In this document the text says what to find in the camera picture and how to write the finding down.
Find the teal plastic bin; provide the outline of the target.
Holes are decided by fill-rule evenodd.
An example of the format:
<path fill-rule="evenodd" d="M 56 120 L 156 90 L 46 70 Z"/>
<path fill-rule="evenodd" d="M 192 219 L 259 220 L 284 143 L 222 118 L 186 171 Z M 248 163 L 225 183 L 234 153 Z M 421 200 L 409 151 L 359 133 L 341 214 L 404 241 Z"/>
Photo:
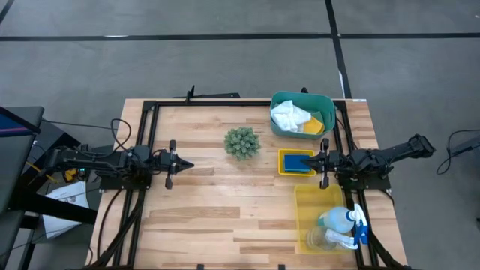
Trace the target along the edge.
<path fill-rule="evenodd" d="M 293 103 L 302 108 L 303 110 L 308 111 L 309 113 L 320 111 L 323 116 L 323 124 L 325 125 L 325 130 L 321 134 L 308 134 L 302 132 L 294 133 L 289 131 L 282 131 L 272 120 L 271 117 L 271 130 L 274 134 L 279 137 L 295 137 L 301 139 L 309 140 L 318 140 L 323 137 L 326 133 L 330 132 L 335 127 L 335 105 L 330 97 L 321 94 L 308 94 L 301 92 L 292 92 L 292 91 L 279 91 L 275 93 L 271 99 L 270 106 L 270 116 L 271 109 L 274 108 L 275 104 L 281 104 L 284 101 L 292 100 Z"/>

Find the black workstation stand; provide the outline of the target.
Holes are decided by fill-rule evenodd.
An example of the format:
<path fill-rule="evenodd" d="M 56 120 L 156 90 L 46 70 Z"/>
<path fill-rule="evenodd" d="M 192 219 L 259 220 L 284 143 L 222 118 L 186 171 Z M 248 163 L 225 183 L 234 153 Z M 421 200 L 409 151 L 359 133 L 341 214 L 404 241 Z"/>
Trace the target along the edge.
<path fill-rule="evenodd" d="M 30 230 L 21 269 L 29 267 L 41 215 L 94 224 L 97 212 L 37 194 L 22 179 L 34 138 L 41 132 L 42 106 L 0 106 L 0 270 L 5 270 L 21 229 Z"/>

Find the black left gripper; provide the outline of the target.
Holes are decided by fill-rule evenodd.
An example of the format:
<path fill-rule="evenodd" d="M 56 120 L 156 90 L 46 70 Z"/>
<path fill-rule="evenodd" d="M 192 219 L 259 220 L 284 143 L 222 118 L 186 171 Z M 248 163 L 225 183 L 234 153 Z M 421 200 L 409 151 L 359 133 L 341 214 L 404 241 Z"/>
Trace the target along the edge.
<path fill-rule="evenodd" d="M 153 169 L 157 174 L 167 173 L 165 188 L 171 190 L 173 188 L 172 177 L 176 173 L 180 173 L 185 170 L 189 170 L 194 167 L 194 164 L 177 157 L 176 154 L 176 141 L 169 141 L 169 150 L 165 148 L 154 151 L 151 155 L 153 159 Z"/>

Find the translucent yellow bin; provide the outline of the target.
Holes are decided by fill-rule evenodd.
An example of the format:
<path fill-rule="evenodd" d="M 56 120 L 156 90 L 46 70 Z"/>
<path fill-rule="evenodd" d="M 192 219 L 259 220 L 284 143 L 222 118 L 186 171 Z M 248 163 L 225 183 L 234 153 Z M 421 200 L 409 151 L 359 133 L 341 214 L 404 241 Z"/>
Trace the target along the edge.
<path fill-rule="evenodd" d="M 318 227 L 317 221 L 321 214 L 334 207 L 345 207 L 340 186 L 332 184 L 322 190 L 315 184 L 300 184 L 295 187 L 294 194 L 299 252 L 302 254 L 339 254 L 351 251 L 339 244 L 334 250 L 308 250 L 305 242 L 307 232 Z"/>

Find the small yellow slotted basket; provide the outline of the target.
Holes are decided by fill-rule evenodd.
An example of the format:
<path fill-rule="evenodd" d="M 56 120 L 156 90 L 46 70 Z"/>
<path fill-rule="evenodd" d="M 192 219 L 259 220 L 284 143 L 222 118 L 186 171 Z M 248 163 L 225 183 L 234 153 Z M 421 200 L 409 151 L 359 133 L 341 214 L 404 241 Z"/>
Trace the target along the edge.
<path fill-rule="evenodd" d="M 314 151 L 311 150 L 301 150 L 301 149 L 279 149 L 277 156 L 277 171 L 281 176 L 301 176 L 301 177 L 312 177 L 316 174 L 307 174 L 307 173 L 297 173 L 297 172 L 285 172 L 284 171 L 284 156 L 285 155 L 308 155 L 309 157 L 314 156 Z"/>

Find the teal liquid spray bottle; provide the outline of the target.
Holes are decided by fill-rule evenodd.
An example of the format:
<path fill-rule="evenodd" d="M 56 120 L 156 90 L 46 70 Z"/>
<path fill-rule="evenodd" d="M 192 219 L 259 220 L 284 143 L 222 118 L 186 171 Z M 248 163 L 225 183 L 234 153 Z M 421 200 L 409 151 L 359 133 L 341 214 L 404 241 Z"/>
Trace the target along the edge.
<path fill-rule="evenodd" d="M 321 214 L 317 224 L 319 227 L 327 227 L 346 236 L 355 239 L 355 243 L 366 245 L 368 243 L 369 224 L 362 207 L 354 205 L 353 210 L 345 207 L 334 207 Z"/>

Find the black metal rig frame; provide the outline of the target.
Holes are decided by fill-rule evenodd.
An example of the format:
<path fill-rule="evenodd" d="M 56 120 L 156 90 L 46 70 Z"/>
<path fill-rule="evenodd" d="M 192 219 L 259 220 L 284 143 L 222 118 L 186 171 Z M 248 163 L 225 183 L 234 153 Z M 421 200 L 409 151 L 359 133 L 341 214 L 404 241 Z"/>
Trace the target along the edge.
<path fill-rule="evenodd" d="M 128 99 L 119 133 L 155 149 L 176 141 L 179 156 L 194 164 L 167 190 L 156 175 L 145 193 L 140 225 L 109 261 L 123 269 L 355 269 L 369 263 L 359 253 L 300 253 L 297 185 L 319 177 L 278 174 L 279 149 L 318 152 L 320 141 L 280 137 L 271 129 L 267 99 Z M 224 149 L 231 129 L 253 128 L 259 154 L 238 161 Z"/>

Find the green artificial potted plant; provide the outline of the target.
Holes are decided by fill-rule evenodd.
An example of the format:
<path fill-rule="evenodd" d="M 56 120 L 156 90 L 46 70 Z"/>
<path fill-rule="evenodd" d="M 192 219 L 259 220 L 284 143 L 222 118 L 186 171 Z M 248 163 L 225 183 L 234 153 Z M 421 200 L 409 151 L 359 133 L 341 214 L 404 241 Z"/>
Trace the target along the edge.
<path fill-rule="evenodd" d="M 224 137 L 224 149 L 237 161 L 246 161 L 259 154 L 260 140 L 252 127 L 229 130 Z"/>

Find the white paper sheets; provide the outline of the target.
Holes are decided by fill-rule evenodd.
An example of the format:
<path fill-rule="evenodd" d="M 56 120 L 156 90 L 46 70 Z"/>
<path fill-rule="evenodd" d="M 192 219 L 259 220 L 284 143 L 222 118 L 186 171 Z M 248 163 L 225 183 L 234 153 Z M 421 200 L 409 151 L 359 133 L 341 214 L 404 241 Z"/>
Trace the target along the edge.
<path fill-rule="evenodd" d="M 57 188 L 48 193 L 46 197 L 88 209 L 89 203 L 86 191 L 86 183 L 80 181 L 75 184 Z M 42 218 L 47 239 L 55 238 L 81 224 L 78 221 L 65 220 L 48 215 L 43 215 Z"/>

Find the blue sponge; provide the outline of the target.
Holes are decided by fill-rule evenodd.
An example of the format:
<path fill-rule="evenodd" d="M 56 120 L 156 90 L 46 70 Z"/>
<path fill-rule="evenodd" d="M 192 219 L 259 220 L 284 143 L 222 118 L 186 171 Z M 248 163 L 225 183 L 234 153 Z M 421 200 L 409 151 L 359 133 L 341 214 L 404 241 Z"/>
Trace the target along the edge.
<path fill-rule="evenodd" d="M 311 168 L 303 163 L 308 158 L 305 154 L 286 154 L 283 158 L 283 169 L 286 173 L 309 173 Z"/>

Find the white cloth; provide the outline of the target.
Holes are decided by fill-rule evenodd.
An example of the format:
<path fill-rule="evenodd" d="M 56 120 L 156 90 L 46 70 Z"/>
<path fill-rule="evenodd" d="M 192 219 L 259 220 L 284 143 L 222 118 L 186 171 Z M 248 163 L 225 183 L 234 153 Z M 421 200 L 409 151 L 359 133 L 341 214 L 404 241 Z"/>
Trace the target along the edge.
<path fill-rule="evenodd" d="M 298 133 L 304 130 L 304 125 L 312 116 L 310 112 L 296 106 L 292 100 L 286 100 L 274 105 L 271 118 L 282 131 Z"/>

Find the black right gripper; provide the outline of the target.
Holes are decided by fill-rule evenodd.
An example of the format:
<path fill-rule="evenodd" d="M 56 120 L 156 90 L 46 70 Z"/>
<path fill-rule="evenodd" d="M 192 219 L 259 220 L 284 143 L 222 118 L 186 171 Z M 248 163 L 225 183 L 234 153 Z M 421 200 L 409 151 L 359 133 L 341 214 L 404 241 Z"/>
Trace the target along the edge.
<path fill-rule="evenodd" d="M 320 143 L 319 156 L 313 156 L 301 160 L 305 165 L 319 165 L 310 166 L 307 174 L 320 174 L 321 182 L 319 187 L 323 190 L 329 186 L 328 173 L 335 173 L 339 168 L 346 167 L 347 157 L 337 150 L 329 150 L 329 139 L 322 139 Z"/>

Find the white cylindrical bottle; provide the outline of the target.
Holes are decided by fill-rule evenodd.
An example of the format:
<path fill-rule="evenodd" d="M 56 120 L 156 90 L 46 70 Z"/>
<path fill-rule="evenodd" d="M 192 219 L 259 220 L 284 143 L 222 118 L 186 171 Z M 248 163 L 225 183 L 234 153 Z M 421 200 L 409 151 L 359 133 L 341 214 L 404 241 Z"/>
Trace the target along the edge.
<path fill-rule="evenodd" d="M 355 243 L 355 239 L 351 236 L 341 234 L 333 229 L 327 229 L 325 232 L 325 240 L 329 244 L 339 244 L 343 248 L 356 250 L 359 246 Z"/>

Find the yellow cloth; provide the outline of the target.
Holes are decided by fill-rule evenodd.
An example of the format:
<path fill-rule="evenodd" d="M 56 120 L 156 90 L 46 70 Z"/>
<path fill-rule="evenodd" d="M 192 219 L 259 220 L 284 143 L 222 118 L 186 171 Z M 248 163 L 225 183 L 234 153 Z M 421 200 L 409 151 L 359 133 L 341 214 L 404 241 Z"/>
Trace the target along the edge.
<path fill-rule="evenodd" d="M 325 125 L 313 116 L 303 125 L 303 132 L 306 134 L 322 134 L 324 130 Z"/>

